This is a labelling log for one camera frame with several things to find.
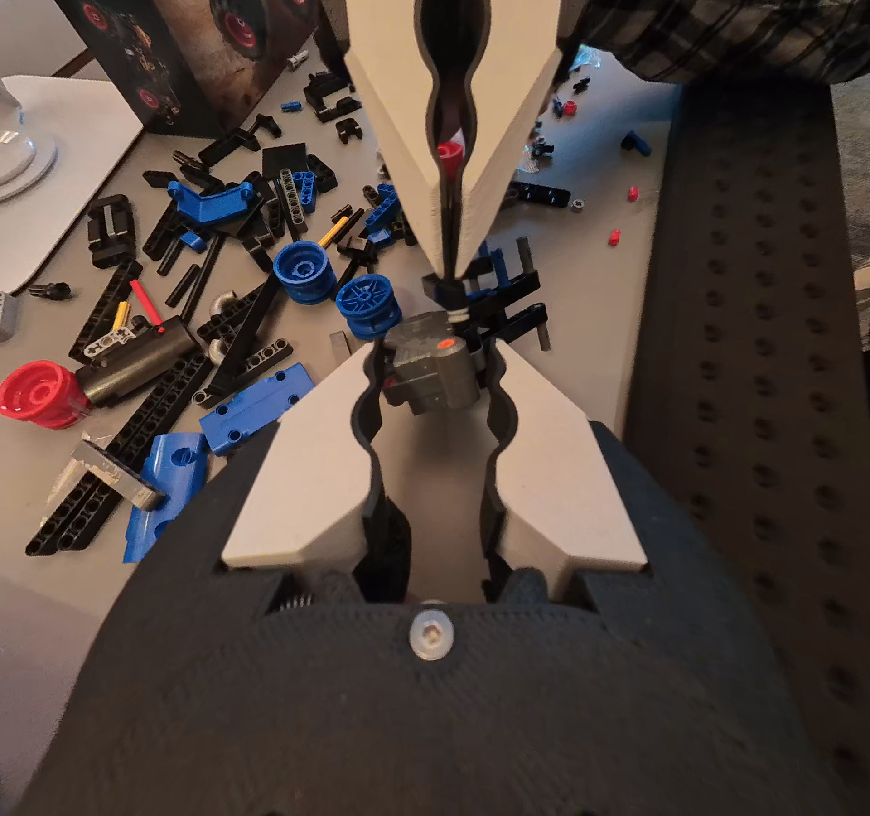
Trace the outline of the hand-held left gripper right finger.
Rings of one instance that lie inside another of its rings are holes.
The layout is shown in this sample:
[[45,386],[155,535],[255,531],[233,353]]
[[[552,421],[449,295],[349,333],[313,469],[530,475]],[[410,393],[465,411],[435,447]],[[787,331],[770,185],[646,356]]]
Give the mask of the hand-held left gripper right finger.
[[643,571],[647,554],[585,412],[502,339],[486,384],[496,443],[481,501],[486,597],[521,569],[538,571],[556,601],[576,571]]

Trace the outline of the toy brick motor assembly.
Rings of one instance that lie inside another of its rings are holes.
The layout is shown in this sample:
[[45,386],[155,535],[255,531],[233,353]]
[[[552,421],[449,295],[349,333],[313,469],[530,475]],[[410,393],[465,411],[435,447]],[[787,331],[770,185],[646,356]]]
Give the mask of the toy brick motor assembly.
[[546,305],[508,310],[540,287],[527,236],[516,240],[521,272],[510,276],[501,249],[483,243],[462,283],[462,310],[444,307],[404,319],[384,336],[383,392],[392,406],[407,404],[414,415],[474,405],[484,386],[488,351],[498,339],[512,343],[536,332],[549,352]]

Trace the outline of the blue curved toy panel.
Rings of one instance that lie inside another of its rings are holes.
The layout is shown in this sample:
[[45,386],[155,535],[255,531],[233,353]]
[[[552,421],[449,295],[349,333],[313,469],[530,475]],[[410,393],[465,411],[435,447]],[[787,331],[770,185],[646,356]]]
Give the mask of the blue curved toy panel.
[[202,489],[208,458],[208,444],[202,433],[174,432],[156,437],[141,476],[162,492],[164,499],[152,511],[131,509],[125,531],[124,564],[142,561],[169,523],[179,517]]

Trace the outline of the red toy axle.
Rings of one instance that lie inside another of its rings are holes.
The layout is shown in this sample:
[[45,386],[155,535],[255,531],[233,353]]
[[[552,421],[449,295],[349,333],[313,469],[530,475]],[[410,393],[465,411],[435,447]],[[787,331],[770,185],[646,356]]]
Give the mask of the red toy axle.
[[164,321],[140,280],[132,279],[130,281],[130,288],[143,309],[151,327],[157,331],[158,335],[163,335],[165,333]]

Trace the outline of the black toy cylinder piece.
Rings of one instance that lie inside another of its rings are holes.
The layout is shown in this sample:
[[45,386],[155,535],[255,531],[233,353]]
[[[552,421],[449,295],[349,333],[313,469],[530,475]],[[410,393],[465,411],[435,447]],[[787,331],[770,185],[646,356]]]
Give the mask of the black toy cylinder piece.
[[99,355],[75,372],[94,406],[114,406],[168,371],[180,358],[202,352],[180,317],[164,321],[164,327],[163,335],[151,325],[136,327],[138,338]]

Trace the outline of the pile of black toy beams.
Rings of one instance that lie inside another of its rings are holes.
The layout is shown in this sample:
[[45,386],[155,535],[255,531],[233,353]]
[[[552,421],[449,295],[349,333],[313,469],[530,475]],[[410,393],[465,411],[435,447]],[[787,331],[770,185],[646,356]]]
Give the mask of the pile of black toy beams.
[[[170,272],[176,256],[192,251],[179,242],[182,233],[192,231],[208,240],[202,260],[196,262],[179,280],[167,298],[170,312],[185,299],[180,319],[191,324],[198,301],[205,293],[208,277],[212,273],[220,243],[242,245],[260,270],[262,281],[249,293],[238,297],[237,309],[223,323],[214,323],[210,317],[196,331],[203,345],[208,346],[215,337],[231,345],[234,357],[226,370],[218,369],[222,381],[218,386],[206,387],[209,394],[224,394],[245,360],[258,352],[260,332],[270,325],[270,314],[288,300],[283,285],[277,279],[273,262],[277,253],[292,242],[301,240],[318,243],[333,223],[343,216],[351,218],[341,238],[326,248],[337,284],[332,297],[325,304],[336,305],[338,291],[354,278],[376,274],[381,255],[397,243],[415,245],[416,238],[406,221],[398,213],[389,230],[369,235],[365,219],[372,206],[364,196],[364,186],[377,187],[390,182],[386,163],[377,147],[373,128],[364,114],[362,103],[340,80],[338,98],[332,106],[322,106],[320,99],[309,94],[308,104],[299,113],[282,113],[289,119],[283,126],[271,114],[258,113],[249,130],[237,129],[233,134],[214,141],[196,158],[175,154],[183,179],[162,171],[146,171],[146,181],[167,191],[170,180],[177,180],[197,194],[211,195],[232,189],[243,182],[253,185],[258,201],[248,212],[234,220],[212,225],[199,225],[182,218],[169,197],[169,205],[143,245],[145,254],[160,262],[158,273]],[[317,180],[318,198],[314,213],[305,215],[308,231],[294,238],[285,221],[284,206],[277,191],[276,179],[265,179],[260,172],[262,148],[277,145],[306,143],[309,170]]]

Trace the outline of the black dimpled mat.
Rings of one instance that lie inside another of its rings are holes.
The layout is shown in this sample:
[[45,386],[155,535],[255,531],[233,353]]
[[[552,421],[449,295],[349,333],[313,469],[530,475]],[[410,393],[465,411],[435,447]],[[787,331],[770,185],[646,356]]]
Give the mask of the black dimpled mat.
[[829,87],[688,85],[663,173],[625,441],[743,583],[868,814],[868,394]]

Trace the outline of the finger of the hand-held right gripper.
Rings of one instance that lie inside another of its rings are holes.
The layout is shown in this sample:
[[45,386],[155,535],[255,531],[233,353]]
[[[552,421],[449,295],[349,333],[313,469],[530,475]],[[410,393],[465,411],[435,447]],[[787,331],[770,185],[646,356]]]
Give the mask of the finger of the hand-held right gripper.
[[345,0],[344,60],[403,211],[433,271],[445,276],[442,168],[433,129],[438,72],[423,39],[423,0]]
[[461,179],[455,273],[490,230],[560,60],[561,0],[485,0],[488,32],[470,80],[474,142]]

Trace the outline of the toy set box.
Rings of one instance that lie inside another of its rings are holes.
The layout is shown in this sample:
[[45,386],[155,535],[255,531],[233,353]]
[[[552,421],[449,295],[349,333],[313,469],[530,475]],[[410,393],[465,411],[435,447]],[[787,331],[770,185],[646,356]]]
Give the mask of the toy set box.
[[313,33],[319,0],[54,0],[148,131],[243,125]]

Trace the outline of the black L-shaped toy beam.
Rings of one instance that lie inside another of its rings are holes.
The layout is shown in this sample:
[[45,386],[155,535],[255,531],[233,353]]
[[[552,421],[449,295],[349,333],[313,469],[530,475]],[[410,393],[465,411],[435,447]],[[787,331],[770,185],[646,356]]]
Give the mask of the black L-shaped toy beam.
[[245,360],[240,371],[230,382],[227,392],[219,395],[209,394],[205,388],[202,388],[193,395],[192,402],[203,409],[212,409],[256,382],[260,376],[277,367],[293,353],[294,348],[290,342],[279,338]]

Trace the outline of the black toy frame piece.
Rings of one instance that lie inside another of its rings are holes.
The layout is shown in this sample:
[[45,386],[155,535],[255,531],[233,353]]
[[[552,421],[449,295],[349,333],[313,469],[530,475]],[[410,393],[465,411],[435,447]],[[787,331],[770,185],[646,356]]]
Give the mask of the black toy frame piece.
[[136,259],[133,208],[125,194],[92,201],[87,209],[92,266],[106,270]]

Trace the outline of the blue toy wheel hub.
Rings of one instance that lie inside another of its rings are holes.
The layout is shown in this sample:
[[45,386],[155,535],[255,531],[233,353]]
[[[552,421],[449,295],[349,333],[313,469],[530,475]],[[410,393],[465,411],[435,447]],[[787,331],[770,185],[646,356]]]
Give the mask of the blue toy wheel hub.
[[301,240],[285,246],[277,253],[273,270],[289,298],[300,305],[329,300],[338,281],[325,248],[316,242]]
[[363,341],[383,338],[403,320],[392,283],[381,274],[354,278],[338,291],[335,302],[354,337]]

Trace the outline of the white book stand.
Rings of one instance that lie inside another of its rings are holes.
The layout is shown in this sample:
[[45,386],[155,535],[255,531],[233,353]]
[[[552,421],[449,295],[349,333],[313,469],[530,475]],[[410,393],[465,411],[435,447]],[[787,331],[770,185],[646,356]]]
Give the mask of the white book stand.
[[16,196],[2,186],[1,290],[34,278],[142,131],[110,81],[17,75],[5,87],[21,104],[37,144],[41,177]]

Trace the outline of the grey holed toy beam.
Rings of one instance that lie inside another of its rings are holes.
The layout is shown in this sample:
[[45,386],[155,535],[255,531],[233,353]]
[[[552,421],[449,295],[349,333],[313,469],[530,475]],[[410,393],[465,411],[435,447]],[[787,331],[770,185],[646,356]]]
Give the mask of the grey holed toy beam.
[[288,168],[279,170],[277,179],[277,191],[284,206],[285,221],[294,238],[307,233],[308,227],[305,221],[305,212],[299,198],[299,192],[293,178],[293,173]]

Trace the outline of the black flat toy panel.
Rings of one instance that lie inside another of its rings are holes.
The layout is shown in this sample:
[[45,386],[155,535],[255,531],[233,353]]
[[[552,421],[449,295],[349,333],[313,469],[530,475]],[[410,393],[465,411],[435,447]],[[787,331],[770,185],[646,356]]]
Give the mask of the black flat toy panel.
[[260,172],[265,179],[277,179],[280,171],[308,171],[307,145],[296,143],[262,148],[262,167]]

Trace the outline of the grey desk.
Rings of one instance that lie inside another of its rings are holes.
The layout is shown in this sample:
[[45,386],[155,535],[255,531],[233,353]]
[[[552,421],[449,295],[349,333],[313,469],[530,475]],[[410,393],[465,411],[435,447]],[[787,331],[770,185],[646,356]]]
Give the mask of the grey desk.
[[[585,201],[585,211],[514,208],[500,213],[490,236],[511,247],[528,235],[549,311],[553,351],[538,351],[534,333],[512,348],[588,417],[620,435],[625,423],[652,233],[676,91],[644,83],[603,55],[599,78],[574,126],[554,131],[566,144],[552,173]],[[653,145],[646,162],[619,150],[619,139],[637,128]],[[116,173],[112,190],[132,190],[148,220],[166,205],[134,188],[133,170],[157,161],[167,141],[142,139]],[[626,191],[639,188],[636,203]],[[617,246],[607,245],[615,228]],[[84,321],[108,279],[85,256],[84,229],[76,225],[40,270],[45,278],[68,281],[77,300],[63,308],[38,299],[22,301],[16,337],[2,344],[2,377],[18,365],[46,357],[66,361],[70,337]],[[434,309],[422,295],[420,277],[429,264],[418,248],[390,248],[384,269],[398,302],[411,315]],[[346,329],[334,307],[287,303],[281,322],[297,356],[320,381],[335,371],[329,334]],[[124,565],[124,532],[130,505],[123,503],[90,549],[27,558],[25,539],[38,528],[49,485],[65,467],[82,428],[98,437],[120,428],[142,397],[103,410],[68,430],[38,429],[10,419],[2,424],[2,814],[12,811],[47,750],[69,699],[74,678],[98,626],[135,566]],[[411,586],[427,596],[471,600],[478,559],[477,510],[482,469],[493,437],[484,426],[482,402],[453,416],[412,417],[407,406],[384,404],[385,423],[375,439],[387,493],[411,518],[422,559],[415,557]]]

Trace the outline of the long black toy beam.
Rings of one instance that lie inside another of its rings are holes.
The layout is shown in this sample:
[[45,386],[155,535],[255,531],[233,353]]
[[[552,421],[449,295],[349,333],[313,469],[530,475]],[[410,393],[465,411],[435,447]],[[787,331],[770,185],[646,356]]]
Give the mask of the long black toy beam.
[[571,203],[571,191],[545,184],[513,180],[506,190],[503,206],[507,208],[518,203],[565,209]]
[[131,295],[131,282],[140,277],[142,270],[143,267],[135,259],[126,260],[115,268],[71,345],[68,352],[70,359],[82,365],[90,362],[90,359],[84,355],[84,349],[111,331],[117,307]]

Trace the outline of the white toy connector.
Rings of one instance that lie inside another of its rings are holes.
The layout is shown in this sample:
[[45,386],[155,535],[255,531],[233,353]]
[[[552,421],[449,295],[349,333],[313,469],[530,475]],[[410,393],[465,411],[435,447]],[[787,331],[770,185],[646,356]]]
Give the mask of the white toy connector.
[[121,325],[117,329],[110,331],[92,343],[89,343],[83,349],[82,356],[89,360],[93,360],[111,349],[115,349],[116,347],[135,340],[139,335],[140,331],[136,328],[126,324]]

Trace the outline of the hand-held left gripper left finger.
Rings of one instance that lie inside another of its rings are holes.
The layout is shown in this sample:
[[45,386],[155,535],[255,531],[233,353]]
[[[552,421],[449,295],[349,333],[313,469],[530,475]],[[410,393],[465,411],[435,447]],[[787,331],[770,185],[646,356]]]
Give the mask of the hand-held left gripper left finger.
[[278,421],[223,548],[229,568],[352,572],[384,549],[385,487],[372,448],[383,380],[383,343],[366,343]]

